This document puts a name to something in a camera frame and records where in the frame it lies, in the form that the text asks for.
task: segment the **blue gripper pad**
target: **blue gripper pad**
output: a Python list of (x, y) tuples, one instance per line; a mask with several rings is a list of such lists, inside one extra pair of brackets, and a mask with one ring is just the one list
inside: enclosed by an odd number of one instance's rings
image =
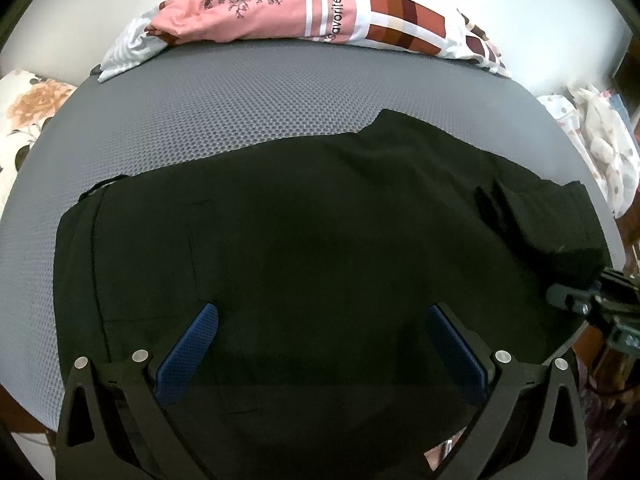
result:
[(472, 406), (484, 404), (487, 397), (486, 371), (437, 305), (431, 305), (427, 310), (427, 332), (465, 402)]
[(158, 368), (155, 394), (162, 408), (180, 400), (217, 333), (218, 310), (207, 303)]

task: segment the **white backdrop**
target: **white backdrop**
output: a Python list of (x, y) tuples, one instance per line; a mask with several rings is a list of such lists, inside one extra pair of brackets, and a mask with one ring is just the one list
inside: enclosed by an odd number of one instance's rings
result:
[[(0, 53), (0, 75), (20, 67), (77, 85), (132, 17), (161, 1), (35, 0)], [(610, 0), (451, 1), (534, 94), (602, 86), (630, 38)]]

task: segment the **gray ironing board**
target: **gray ironing board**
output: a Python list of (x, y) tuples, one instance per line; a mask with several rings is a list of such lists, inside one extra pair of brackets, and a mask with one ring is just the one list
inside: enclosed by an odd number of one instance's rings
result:
[(98, 84), (46, 126), (0, 222), (0, 383), (56, 428), (63, 396), (52, 307), (55, 234), (94, 183), (279, 137), (354, 132), (381, 108), (439, 126), (559, 184), (581, 180), (614, 264), (624, 252), (586, 165), (517, 83), (462, 63), (306, 41), (194, 43)]

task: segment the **flower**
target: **flower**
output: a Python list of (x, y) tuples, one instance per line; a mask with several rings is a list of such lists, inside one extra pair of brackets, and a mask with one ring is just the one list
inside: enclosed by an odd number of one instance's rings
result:
[(73, 91), (73, 87), (55, 79), (37, 83), (16, 98), (6, 111), (6, 116), (12, 120), (14, 130), (36, 124), (47, 117), (53, 117)]

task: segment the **black fabric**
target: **black fabric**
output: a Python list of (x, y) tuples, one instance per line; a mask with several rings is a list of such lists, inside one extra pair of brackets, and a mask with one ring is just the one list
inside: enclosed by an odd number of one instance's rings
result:
[(593, 222), (593, 208), (580, 182), (565, 186), (541, 181), (538, 187), (514, 191), (494, 182), (477, 190), (485, 221), (548, 284), (590, 288), (611, 265), (606, 240)]
[[(79, 355), (158, 354), (209, 302), (218, 335), (167, 413), (217, 478), (412, 478), (416, 457), (472, 415), (426, 336), (430, 304), (522, 362), (580, 326), (484, 222), (476, 189), (494, 181), (564, 189), (383, 110), (357, 134), (274, 140), (101, 188), (58, 229), (62, 373)], [(574, 206), (604, 243), (584, 200)]]

